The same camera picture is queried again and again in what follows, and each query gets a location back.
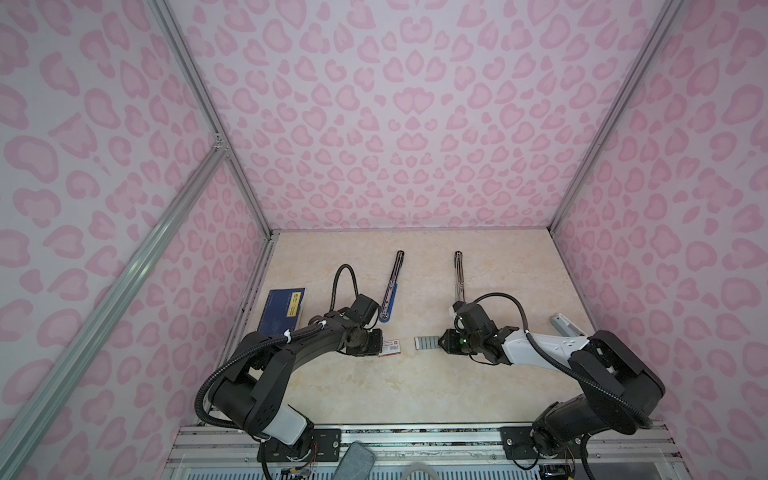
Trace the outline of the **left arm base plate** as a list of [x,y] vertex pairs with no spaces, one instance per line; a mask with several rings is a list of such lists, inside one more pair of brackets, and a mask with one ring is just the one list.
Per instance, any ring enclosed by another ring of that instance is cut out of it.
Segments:
[[267,463],[337,462],[340,457],[342,430],[310,428],[293,444],[270,438],[259,447],[257,458]]

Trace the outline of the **aluminium front rail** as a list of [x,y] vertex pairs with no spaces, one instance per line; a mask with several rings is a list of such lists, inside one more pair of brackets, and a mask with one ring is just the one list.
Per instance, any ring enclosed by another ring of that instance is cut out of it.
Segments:
[[[337,462],[268,463],[274,479],[332,479],[349,445],[376,455],[369,479],[585,479],[580,460],[527,464],[505,459],[499,428],[522,423],[343,424]],[[633,436],[603,432],[586,447],[598,479],[688,479],[690,473],[662,425]],[[237,430],[184,427],[166,463],[164,479],[260,479],[255,440]]]

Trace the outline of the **grey cloth pad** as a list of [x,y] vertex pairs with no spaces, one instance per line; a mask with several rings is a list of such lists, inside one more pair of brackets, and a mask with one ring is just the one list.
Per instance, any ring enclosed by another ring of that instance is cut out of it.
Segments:
[[349,445],[340,460],[333,480],[367,480],[376,462],[375,453],[361,444],[354,442]]

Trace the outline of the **dark blue booklet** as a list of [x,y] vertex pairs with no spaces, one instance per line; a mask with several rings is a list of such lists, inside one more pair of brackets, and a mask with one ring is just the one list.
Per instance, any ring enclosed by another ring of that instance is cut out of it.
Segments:
[[293,331],[299,322],[305,288],[269,291],[257,331],[271,337]]

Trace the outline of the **blue black stapler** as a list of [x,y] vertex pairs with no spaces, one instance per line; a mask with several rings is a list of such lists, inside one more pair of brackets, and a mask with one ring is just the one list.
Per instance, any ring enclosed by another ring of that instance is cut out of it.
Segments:
[[381,323],[387,323],[390,321],[397,291],[398,278],[404,264],[404,259],[405,252],[403,250],[398,250],[381,304],[379,315],[379,321]]

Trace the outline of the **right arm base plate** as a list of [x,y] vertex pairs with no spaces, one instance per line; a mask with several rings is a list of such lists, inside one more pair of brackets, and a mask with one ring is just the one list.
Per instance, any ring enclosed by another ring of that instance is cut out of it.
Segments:
[[582,459],[581,440],[559,443],[554,437],[530,425],[499,428],[505,459],[527,464],[545,460],[575,462]]

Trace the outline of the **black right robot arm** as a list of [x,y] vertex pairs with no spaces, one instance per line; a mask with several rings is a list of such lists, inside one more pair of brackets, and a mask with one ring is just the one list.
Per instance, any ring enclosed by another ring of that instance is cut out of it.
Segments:
[[[511,301],[519,327],[500,328],[481,302]],[[615,334],[598,330],[591,336],[535,334],[527,313],[513,296],[482,295],[452,306],[453,326],[438,338],[449,355],[483,358],[487,366],[535,366],[558,371],[576,381],[581,393],[549,405],[532,422],[525,446],[554,458],[576,440],[615,431],[633,435],[653,427],[651,414],[665,395],[660,378]]]

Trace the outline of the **silver staple tray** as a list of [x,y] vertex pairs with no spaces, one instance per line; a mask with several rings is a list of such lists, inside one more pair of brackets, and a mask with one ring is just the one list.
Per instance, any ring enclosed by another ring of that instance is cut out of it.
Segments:
[[440,349],[439,336],[417,336],[414,338],[415,348],[419,351]]

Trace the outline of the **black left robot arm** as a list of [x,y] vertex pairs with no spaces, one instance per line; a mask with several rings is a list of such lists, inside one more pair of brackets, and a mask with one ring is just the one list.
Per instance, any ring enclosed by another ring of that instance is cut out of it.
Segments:
[[309,451],[314,424],[284,403],[295,370],[329,353],[377,356],[383,334],[368,323],[380,306],[364,294],[349,307],[313,317],[307,326],[265,336],[246,335],[233,355],[203,381],[195,400],[198,419],[225,429],[238,429],[257,439],[275,440],[294,457]]

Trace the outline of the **red white staple box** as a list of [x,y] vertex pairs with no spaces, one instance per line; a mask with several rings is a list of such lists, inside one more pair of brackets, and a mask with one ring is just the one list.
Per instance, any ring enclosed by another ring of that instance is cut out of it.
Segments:
[[382,343],[380,357],[393,356],[401,353],[401,344],[399,340],[384,340]]

